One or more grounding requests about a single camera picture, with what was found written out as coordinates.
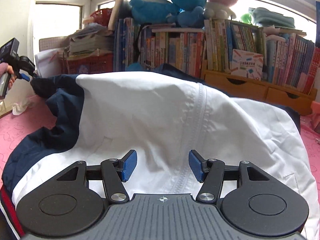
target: white fabric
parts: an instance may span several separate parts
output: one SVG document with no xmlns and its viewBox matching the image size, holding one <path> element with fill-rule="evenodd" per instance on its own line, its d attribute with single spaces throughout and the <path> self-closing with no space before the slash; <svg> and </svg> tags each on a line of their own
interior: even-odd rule
<svg viewBox="0 0 320 240">
<path fill-rule="evenodd" d="M 137 167 L 124 184 L 130 196 L 195 196 L 201 184 L 188 165 L 188 152 L 195 149 L 227 165 L 249 160 L 300 193 L 310 209 L 302 234 L 319 238 L 316 181 L 298 130 L 284 110 L 149 72 L 80 75 L 76 82 L 85 91 L 78 141 L 25 174 L 13 191 L 15 206 L 75 161 L 96 165 L 121 158 L 130 149 L 138 153 Z M 100 181 L 91 181 L 90 188 L 104 196 Z M 222 196 L 234 188 L 233 182 L 225 183 Z"/>
</svg>

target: red basket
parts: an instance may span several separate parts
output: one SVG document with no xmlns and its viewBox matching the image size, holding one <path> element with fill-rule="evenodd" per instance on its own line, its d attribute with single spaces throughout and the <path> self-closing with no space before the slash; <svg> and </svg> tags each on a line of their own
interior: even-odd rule
<svg viewBox="0 0 320 240">
<path fill-rule="evenodd" d="M 102 26 L 108 27 L 111 12 L 112 9 L 109 8 L 100 9 L 92 13 L 90 17 L 93 17 L 95 23 L 99 23 Z"/>
<path fill-rule="evenodd" d="M 113 54 L 67 61 L 67 74 L 98 74 L 113 72 Z"/>
</svg>

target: white wall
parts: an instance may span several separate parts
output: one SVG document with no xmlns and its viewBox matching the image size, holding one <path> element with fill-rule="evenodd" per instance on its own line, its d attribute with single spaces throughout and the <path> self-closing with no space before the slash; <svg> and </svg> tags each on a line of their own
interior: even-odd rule
<svg viewBox="0 0 320 240">
<path fill-rule="evenodd" d="M 0 0 L 0 46 L 12 38 L 20 42 L 18 54 L 27 56 L 28 19 L 31 0 Z M 5 97 L 6 107 L 33 94 L 31 85 L 17 80 Z"/>
</svg>

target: stack of books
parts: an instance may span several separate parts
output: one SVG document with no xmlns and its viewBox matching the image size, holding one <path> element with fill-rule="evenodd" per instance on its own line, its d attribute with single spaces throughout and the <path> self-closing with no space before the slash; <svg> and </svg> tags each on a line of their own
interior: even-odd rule
<svg viewBox="0 0 320 240">
<path fill-rule="evenodd" d="M 204 21 L 208 70 L 230 72 L 233 49 L 265 55 L 262 30 L 230 20 Z"/>
<path fill-rule="evenodd" d="M 139 26 L 132 18 L 120 19 L 115 26 L 113 71 L 124 71 L 133 63 L 133 43 L 139 33 Z"/>
<path fill-rule="evenodd" d="M 204 31 L 150 26 L 141 34 L 140 51 L 140 63 L 145 68 L 169 63 L 182 72 L 199 78 L 204 51 Z"/>
<path fill-rule="evenodd" d="M 114 40 L 114 71 L 125 71 L 134 61 L 134 50 L 139 50 L 138 62 L 145 69 L 168 63 L 184 73 L 200 77 L 204 52 L 203 29 L 176 28 L 175 24 L 140 28 L 132 18 L 125 18 L 116 24 Z"/>
<path fill-rule="evenodd" d="M 320 50 L 296 33 L 281 34 L 285 42 L 268 40 L 267 81 L 310 93 L 319 67 Z"/>
</svg>

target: blue gripper pad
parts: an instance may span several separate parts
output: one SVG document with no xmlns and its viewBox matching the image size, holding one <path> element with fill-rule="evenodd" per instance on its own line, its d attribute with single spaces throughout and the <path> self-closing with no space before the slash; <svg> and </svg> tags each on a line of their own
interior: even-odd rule
<svg viewBox="0 0 320 240">
<path fill-rule="evenodd" d="M 30 78 L 27 75 L 25 75 L 23 73 L 20 73 L 20 76 L 21 76 L 21 79 L 24 79 L 24 80 L 26 80 L 28 82 L 30 81 Z"/>
<path fill-rule="evenodd" d="M 189 152 L 189 166 L 196 177 L 196 180 L 204 182 L 205 173 L 202 170 L 201 162 L 196 158 L 192 151 Z"/>
<path fill-rule="evenodd" d="M 133 151 L 123 164 L 123 171 L 121 172 L 121 181 L 126 182 L 129 180 L 135 167 L 137 166 L 137 152 Z"/>
</svg>

